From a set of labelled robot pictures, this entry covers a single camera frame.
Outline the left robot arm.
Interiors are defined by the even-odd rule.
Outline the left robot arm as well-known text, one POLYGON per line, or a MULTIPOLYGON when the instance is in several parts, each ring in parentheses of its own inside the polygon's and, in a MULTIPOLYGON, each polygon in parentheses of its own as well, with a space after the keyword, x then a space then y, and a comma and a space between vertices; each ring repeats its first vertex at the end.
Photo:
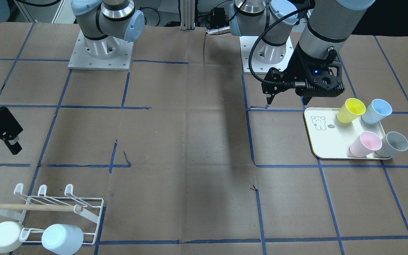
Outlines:
POLYGON ((288 0, 235 0, 229 26, 235 36, 256 36, 248 53, 248 71, 262 84, 267 105, 294 89, 308 104, 313 97, 345 92, 338 54, 373 0, 313 0, 301 8, 288 0), (287 40, 301 13, 311 10, 306 27, 288 60, 287 40))

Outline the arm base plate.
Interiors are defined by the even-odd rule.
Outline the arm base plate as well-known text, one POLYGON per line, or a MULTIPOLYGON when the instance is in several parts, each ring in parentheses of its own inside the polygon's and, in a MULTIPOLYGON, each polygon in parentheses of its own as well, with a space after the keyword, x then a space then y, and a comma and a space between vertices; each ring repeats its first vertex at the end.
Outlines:
POLYGON ((129 71, 133 42, 108 36, 101 40, 90 40, 79 32, 68 68, 77 70, 129 71))
MULTIPOLYGON (((239 38, 243 73, 250 74, 248 57, 257 37, 241 36, 239 38)), ((285 45, 279 47, 267 45, 261 40, 256 46, 254 54, 251 57, 252 69, 258 75, 266 74, 272 67, 278 69, 279 71, 283 71, 287 68, 293 51, 293 44, 290 37, 288 37, 285 45)))

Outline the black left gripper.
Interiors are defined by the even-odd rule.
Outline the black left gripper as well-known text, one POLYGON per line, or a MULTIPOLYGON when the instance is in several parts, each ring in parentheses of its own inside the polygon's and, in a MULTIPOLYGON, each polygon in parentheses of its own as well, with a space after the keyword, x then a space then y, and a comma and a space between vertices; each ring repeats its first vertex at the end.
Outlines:
POLYGON ((304 106, 313 97, 336 97, 345 92, 338 52, 330 47, 324 51, 324 58, 318 59, 297 45, 288 67, 284 71, 270 68, 262 82, 267 105, 272 104, 277 94, 288 89, 295 89, 296 94, 302 96, 304 106))

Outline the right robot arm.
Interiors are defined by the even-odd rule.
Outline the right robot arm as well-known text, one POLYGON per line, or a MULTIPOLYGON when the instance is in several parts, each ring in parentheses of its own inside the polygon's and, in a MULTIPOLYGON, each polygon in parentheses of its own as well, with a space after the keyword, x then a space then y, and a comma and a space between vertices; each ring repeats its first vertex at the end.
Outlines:
MULTIPOLYGON (((73 0, 71 9, 80 34, 70 58, 71 69, 128 70, 133 44, 145 17, 132 0, 73 0)), ((6 107, 0 107, 0 140, 16 155, 23 128, 6 107)))

